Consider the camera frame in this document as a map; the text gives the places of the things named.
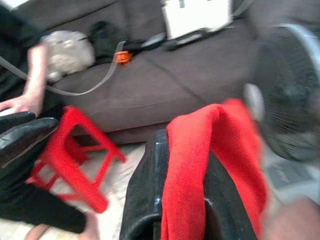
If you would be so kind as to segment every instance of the white bag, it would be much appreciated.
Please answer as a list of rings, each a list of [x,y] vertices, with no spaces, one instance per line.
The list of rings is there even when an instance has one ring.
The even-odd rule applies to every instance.
[[[205,29],[216,32],[233,21],[232,0],[163,0],[167,39]]]

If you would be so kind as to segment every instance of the couch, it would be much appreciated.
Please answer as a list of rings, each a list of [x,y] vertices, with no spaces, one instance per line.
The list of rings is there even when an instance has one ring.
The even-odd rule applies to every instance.
[[[236,9],[243,0],[234,0]],[[165,32],[160,0],[30,0],[17,13],[48,31],[85,34],[106,20],[133,39]],[[118,144],[144,142],[174,117],[227,98],[240,98],[250,78],[258,37],[279,23],[320,26],[319,0],[255,0],[233,28],[168,52],[162,47],[134,57],[127,67],[95,91],[64,96]],[[101,64],[66,76],[56,88],[84,92],[97,84],[110,65]]]

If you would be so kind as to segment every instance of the electric fan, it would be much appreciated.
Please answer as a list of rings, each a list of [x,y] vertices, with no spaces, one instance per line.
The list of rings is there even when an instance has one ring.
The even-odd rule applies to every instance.
[[[267,145],[305,162],[320,156],[320,31],[282,24],[259,41],[244,101]]]

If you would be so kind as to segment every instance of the red plastic stool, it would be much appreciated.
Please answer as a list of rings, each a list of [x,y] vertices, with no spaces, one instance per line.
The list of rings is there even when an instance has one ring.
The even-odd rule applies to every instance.
[[[55,181],[62,178],[75,193],[59,194],[58,197],[64,201],[84,201],[97,213],[102,213],[107,209],[109,202],[99,191],[99,186],[112,160],[118,158],[125,162],[126,157],[81,111],[73,106],[67,106],[64,110],[58,129],[49,139],[27,183],[50,190]],[[98,142],[98,145],[80,146],[70,135],[75,126],[83,127]],[[107,155],[92,182],[84,175],[79,165],[88,159],[86,152],[97,150],[107,150]],[[46,165],[54,171],[54,176],[47,183],[38,175]]]

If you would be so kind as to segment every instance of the red towel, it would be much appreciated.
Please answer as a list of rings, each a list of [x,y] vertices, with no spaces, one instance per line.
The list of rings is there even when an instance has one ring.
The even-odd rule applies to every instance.
[[[162,240],[203,240],[204,178],[213,150],[234,181],[258,239],[267,198],[261,140],[240,100],[208,105],[167,127],[170,158],[162,197]]]

